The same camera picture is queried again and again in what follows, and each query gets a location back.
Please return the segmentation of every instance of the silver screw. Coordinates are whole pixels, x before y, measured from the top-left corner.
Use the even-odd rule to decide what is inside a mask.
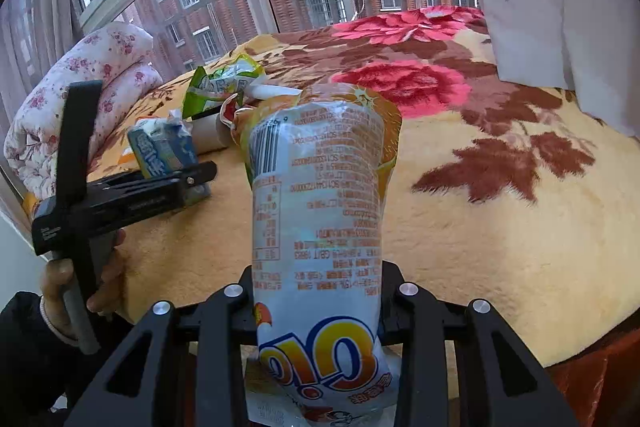
[[[225,288],[225,295],[227,297],[238,297],[244,289],[239,284],[230,284]]]
[[[418,287],[412,282],[403,282],[400,285],[400,293],[402,295],[412,296],[418,293]]]
[[[171,309],[171,305],[167,301],[159,301],[154,304],[154,313],[156,315],[164,315]]]
[[[478,313],[489,313],[491,305],[484,299],[478,299],[477,301],[474,301],[474,310]]]

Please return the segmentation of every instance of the hand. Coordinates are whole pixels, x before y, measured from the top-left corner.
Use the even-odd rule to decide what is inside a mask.
[[[121,245],[124,238],[125,232],[121,229],[116,236],[116,245]],[[122,303],[123,270],[124,260],[117,250],[112,251],[109,261],[102,269],[100,287],[86,302],[90,312],[110,313],[119,308]],[[62,289],[71,281],[73,274],[74,265],[71,259],[49,261],[40,282],[44,310],[49,321],[56,330],[71,339],[75,339],[76,336],[62,300]]]

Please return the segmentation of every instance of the bed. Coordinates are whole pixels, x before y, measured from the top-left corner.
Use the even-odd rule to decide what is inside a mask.
[[[207,70],[241,52],[270,83],[358,83],[399,106],[383,252],[406,279],[457,303],[487,298],[543,365],[577,355],[640,307],[638,143],[582,113],[573,92],[501,81],[480,11],[424,8],[260,35]],[[122,169],[127,128],[179,108],[190,77],[134,105],[90,179]],[[201,160],[218,164],[212,197],[127,229],[132,319],[160,298],[205,299],[251,262],[252,197],[239,152]],[[566,393],[569,373],[555,373]]]

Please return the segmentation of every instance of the blue tissue package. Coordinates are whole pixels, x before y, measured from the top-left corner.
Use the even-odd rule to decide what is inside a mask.
[[[145,178],[164,176],[198,163],[187,125],[180,118],[143,118],[127,132],[129,145]],[[211,194],[207,184],[190,188],[186,205]]]

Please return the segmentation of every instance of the sheer curtain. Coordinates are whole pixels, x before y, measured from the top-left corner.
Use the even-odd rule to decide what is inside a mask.
[[[639,0],[479,0],[505,81],[575,90],[582,111],[640,136]]]
[[[0,6],[0,138],[21,103],[49,68],[81,38],[78,0],[4,0]],[[15,186],[17,177],[0,168]],[[29,223],[19,200],[0,175],[0,212],[23,235]]]

